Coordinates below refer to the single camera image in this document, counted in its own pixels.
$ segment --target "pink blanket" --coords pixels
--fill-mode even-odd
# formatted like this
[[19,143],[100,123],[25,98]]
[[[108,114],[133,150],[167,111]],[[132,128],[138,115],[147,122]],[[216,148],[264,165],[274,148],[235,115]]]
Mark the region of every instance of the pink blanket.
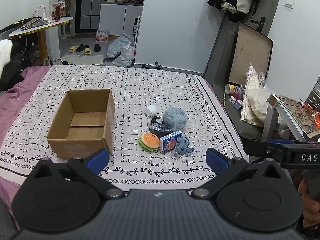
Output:
[[[0,145],[21,109],[28,102],[50,66],[29,67],[21,74],[24,80],[0,96]],[[20,185],[0,176],[0,198],[11,212],[11,203]]]

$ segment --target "slipper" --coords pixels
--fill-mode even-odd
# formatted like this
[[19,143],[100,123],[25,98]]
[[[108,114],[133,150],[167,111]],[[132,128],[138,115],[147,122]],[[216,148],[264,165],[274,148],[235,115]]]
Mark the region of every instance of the slipper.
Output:
[[83,45],[81,44],[78,48],[76,48],[76,52],[81,52],[83,51],[85,48],[88,48],[89,45]]
[[69,52],[75,52],[76,48],[78,48],[78,46],[73,45],[70,49]]
[[96,45],[94,46],[94,51],[95,51],[95,52],[101,51],[101,46],[100,46],[100,44],[96,44]]
[[90,54],[91,54],[90,48],[85,48],[85,49],[84,49],[84,54],[85,54],[85,55],[90,55]]

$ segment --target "door handle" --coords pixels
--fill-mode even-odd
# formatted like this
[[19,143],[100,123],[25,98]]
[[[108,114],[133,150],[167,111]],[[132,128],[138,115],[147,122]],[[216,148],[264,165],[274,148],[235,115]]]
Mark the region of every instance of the door handle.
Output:
[[261,20],[259,22],[258,21],[254,21],[254,20],[251,20],[250,22],[259,25],[257,27],[257,31],[261,33],[265,21],[266,21],[266,18],[265,17],[261,17]]

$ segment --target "open cardboard box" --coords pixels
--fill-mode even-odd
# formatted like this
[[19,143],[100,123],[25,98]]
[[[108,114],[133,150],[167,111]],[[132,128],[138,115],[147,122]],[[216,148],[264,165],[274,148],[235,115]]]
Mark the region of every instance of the open cardboard box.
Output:
[[257,73],[267,74],[273,41],[253,28],[239,23],[229,82],[245,85],[246,73],[252,65]]
[[48,143],[65,160],[87,157],[101,148],[112,154],[114,114],[110,89],[70,90],[49,128]]

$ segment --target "fingers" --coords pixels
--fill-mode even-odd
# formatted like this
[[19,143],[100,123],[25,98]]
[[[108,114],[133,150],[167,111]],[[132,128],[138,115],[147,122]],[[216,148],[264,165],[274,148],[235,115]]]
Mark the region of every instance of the fingers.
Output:
[[308,190],[308,186],[303,179],[299,184],[298,192],[302,195],[302,194],[306,193],[307,190]]
[[314,199],[311,198],[311,196],[308,193],[302,194],[302,201],[303,201],[303,209],[306,212],[310,213],[318,213],[320,209],[320,203]]
[[313,214],[310,212],[304,211],[303,213],[303,227],[313,226],[315,224],[320,223],[320,213]]

